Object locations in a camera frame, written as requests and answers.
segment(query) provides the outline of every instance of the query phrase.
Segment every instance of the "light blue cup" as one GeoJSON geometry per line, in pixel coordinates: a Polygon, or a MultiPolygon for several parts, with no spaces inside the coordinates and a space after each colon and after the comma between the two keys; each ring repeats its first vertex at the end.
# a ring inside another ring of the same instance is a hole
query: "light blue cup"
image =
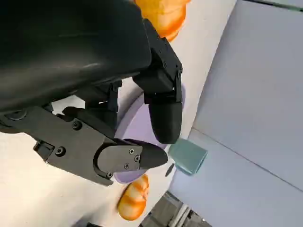
{"type": "Polygon", "coordinates": [[[207,150],[188,140],[178,139],[175,144],[170,146],[169,156],[175,160],[178,170],[192,176],[198,172],[203,164],[207,150]]]}

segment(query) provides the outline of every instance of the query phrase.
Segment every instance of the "white tabletop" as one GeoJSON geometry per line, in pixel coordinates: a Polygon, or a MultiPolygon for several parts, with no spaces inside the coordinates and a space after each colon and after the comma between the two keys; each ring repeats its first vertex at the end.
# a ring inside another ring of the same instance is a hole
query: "white tabletop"
{"type": "MultiPolygon", "coordinates": [[[[184,68],[183,138],[191,130],[206,76],[235,1],[192,0],[184,27],[172,43],[184,68]]],[[[139,93],[131,79],[124,80],[119,91],[120,110],[125,111],[139,93]]],[[[83,103],[70,97],[59,103],[62,104],[83,103]]],[[[116,211],[125,185],[114,182],[104,187],[49,166],[32,150],[34,144],[25,134],[0,135],[1,226],[69,227],[82,218],[104,227],[137,227],[168,189],[174,173],[165,177],[173,160],[147,172],[150,194],[145,212],[138,220],[129,222],[116,211]]]]}

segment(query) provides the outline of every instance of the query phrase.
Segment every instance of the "orange fruit toy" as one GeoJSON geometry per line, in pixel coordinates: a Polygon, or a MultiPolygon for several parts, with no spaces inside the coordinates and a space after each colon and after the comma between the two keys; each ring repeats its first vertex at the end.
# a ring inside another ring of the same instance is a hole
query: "orange fruit toy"
{"type": "Polygon", "coordinates": [[[172,41],[177,37],[186,16],[190,0],[135,0],[143,18],[151,21],[160,37],[172,41]]]}
{"type": "Polygon", "coordinates": [[[132,182],[118,203],[120,216],[128,221],[139,218],[146,206],[149,183],[146,174],[132,182]]]}

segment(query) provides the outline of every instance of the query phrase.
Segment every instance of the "lavender plate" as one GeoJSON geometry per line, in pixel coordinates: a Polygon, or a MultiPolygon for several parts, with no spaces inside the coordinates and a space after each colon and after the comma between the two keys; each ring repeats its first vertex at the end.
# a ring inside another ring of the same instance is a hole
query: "lavender plate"
{"type": "MultiPolygon", "coordinates": [[[[183,100],[185,100],[185,90],[182,87],[183,100]]],[[[152,130],[152,123],[148,105],[144,104],[144,94],[142,93],[131,105],[123,119],[121,120],[115,138],[142,140],[155,144],[165,149],[166,144],[157,141],[152,130]]],[[[114,173],[115,179],[119,183],[131,183],[142,176],[146,170],[128,171],[114,173]]]]}

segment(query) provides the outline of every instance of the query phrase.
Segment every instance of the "light gray panel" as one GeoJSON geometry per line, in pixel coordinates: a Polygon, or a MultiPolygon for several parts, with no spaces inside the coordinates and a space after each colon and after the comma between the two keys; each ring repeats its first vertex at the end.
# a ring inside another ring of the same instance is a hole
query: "light gray panel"
{"type": "Polygon", "coordinates": [[[303,7],[303,0],[266,0],[267,2],[303,7]]]}
{"type": "Polygon", "coordinates": [[[175,173],[170,191],[213,227],[301,227],[303,193],[207,136],[189,139],[208,150],[195,176],[175,173]]]}
{"type": "Polygon", "coordinates": [[[303,14],[238,1],[194,127],[303,189],[303,14]]]}

